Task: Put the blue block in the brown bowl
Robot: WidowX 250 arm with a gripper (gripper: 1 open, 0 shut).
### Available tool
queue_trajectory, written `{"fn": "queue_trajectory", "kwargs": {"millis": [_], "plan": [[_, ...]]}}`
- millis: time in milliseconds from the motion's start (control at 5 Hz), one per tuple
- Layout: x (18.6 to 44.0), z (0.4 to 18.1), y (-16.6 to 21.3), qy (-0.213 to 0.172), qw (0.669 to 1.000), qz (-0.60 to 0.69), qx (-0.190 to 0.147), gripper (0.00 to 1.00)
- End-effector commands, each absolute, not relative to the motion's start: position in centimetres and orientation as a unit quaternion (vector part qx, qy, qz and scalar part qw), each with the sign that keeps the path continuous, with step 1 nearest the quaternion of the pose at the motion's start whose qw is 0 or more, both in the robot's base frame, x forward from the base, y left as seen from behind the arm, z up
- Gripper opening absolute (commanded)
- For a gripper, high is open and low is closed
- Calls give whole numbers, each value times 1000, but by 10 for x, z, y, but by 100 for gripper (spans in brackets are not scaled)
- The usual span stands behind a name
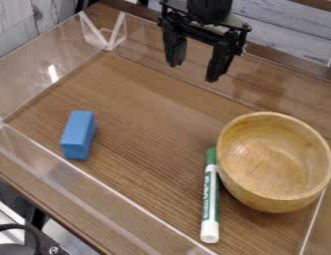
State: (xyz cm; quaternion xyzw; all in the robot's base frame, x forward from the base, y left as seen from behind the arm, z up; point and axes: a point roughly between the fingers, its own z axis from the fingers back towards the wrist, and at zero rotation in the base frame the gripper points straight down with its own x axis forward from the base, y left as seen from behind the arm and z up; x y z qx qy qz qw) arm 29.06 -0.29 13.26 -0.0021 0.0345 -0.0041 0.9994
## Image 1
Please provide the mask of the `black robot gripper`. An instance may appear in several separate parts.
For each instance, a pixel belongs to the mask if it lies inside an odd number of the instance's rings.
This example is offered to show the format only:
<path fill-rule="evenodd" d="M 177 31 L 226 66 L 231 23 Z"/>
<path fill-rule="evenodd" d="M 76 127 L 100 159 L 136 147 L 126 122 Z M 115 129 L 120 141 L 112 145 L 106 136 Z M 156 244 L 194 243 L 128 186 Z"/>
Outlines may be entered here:
<path fill-rule="evenodd" d="M 174 68 L 183 62 L 186 38 L 214 45 L 205 80 L 213 83 L 226 73 L 234 55 L 241 55 L 250 25 L 231 13 L 233 0 L 160 0 L 165 61 Z"/>

